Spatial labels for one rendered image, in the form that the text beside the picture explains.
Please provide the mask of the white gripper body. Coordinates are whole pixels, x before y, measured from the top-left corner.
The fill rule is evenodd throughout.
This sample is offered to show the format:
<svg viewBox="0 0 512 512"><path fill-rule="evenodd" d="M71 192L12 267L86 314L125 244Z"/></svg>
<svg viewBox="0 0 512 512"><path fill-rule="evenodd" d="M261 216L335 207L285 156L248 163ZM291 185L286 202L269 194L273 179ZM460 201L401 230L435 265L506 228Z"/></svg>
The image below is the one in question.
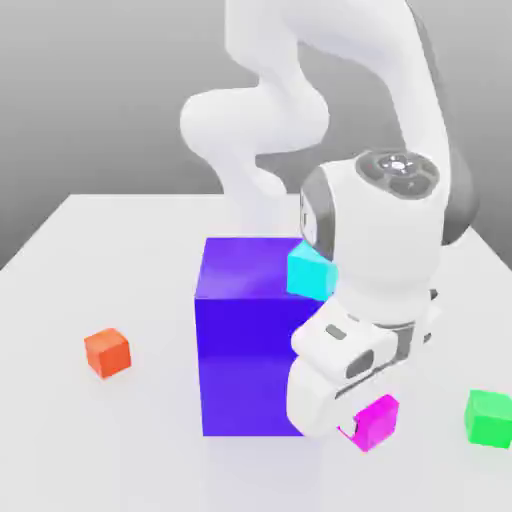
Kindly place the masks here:
<svg viewBox="0 0 512 512"><path fill-rule="evenodd" d="M337 385L314 369L302 357L291 365L286 396L286 413L293 426L305 437L330 435L341 420L343 402L358 411L375 400L375 382L366 380L341 393Z"/></svg>

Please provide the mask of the small magenta cube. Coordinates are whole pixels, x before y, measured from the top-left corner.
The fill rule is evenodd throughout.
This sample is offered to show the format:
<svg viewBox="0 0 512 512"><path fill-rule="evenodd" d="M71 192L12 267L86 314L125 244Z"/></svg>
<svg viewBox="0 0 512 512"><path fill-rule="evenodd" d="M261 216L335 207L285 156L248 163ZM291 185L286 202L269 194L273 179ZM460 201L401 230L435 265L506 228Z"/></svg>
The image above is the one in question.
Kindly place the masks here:
<svg viewBox="0 0 512 512"><path fill-rule="evenodd" d="M367 453L389 438L395 431L399 402L391 395L385 394L355 411L353 404L343 402L341 411L348 413L354 423L354 431L350 434L341 423L337 430L362 452Z"/></svg>

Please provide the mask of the small cyan cube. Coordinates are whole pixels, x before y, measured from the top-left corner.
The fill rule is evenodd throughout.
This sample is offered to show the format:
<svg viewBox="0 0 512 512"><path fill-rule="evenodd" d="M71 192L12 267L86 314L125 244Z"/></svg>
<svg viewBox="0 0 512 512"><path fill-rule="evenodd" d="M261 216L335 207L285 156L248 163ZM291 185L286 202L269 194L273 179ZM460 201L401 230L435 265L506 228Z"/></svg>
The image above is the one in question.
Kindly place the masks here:
<svg viewBox="0 0 512 512"><path fill-rule="evenodd" d="M286 282L289 293L325 301L334 293L337 279L336 265L306 241L300 242L289 252Z"/></svg>

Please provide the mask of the small green cube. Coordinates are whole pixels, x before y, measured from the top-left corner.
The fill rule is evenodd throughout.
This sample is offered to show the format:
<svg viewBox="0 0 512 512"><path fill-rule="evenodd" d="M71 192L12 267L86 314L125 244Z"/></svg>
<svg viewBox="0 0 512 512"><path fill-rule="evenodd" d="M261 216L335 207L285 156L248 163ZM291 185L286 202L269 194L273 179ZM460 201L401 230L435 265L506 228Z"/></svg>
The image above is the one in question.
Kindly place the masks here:
<svg viewBox="0 0 512 512"><path fill-rule="evenodd" d="M512 398L503 393L472 389L464 425L470 443L508 449L512 444Z"/></svg>

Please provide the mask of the small orange cube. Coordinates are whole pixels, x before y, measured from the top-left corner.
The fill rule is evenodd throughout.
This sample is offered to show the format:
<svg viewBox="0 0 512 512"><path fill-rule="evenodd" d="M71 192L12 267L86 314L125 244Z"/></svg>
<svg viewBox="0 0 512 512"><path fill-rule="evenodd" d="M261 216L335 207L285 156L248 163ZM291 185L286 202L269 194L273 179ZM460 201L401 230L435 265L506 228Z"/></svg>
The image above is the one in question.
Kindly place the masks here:
<svg viewBox="0 0 512 512"><path fill-rule="evenodd" d="M131 366L129 342L114 328L107 328L86 337L84 344L89 366L102 379Z"/></svg>

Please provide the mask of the large blue box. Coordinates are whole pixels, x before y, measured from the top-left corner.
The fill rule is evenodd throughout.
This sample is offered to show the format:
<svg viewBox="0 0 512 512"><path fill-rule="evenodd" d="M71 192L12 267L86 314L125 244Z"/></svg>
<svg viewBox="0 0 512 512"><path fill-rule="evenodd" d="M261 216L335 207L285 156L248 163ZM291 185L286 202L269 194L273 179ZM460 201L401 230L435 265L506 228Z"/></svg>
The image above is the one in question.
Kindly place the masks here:
<svg viewBox="0 0 512 512"><path fill-rule="evenodd" d="M291 335L320 302L287 291L296 238L206 240L194 297L206 436L297 437L286 414Z"/></svg>

